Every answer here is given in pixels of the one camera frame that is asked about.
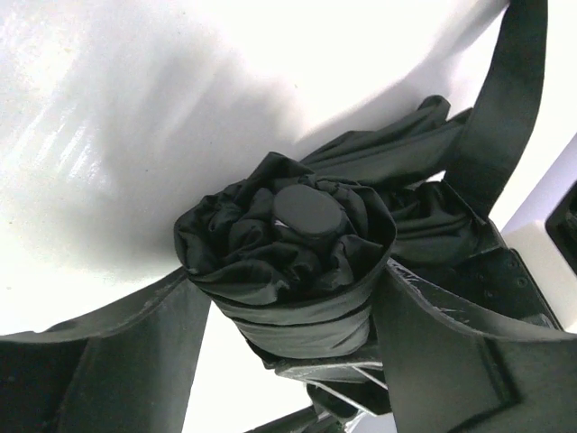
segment umbrella strap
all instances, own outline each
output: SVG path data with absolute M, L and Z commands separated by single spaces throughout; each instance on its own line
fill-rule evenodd
M 490 69 L 444 181 L 483 220 L 527 146 L 545 75 L 546 0 L 511 0 Z

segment white background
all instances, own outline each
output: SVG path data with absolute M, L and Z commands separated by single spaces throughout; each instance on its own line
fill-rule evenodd
M 577 131 L 573 2 L 550 2 L 536 130 L 504 226 Z M 41 331 L 179 264 L 172 224 L 268 151 L 299 158 L 441 94 L 470 106 L 503 0 L 0 3 L 0 334 Z M 307 406 L 212 309 L 185 431 Z

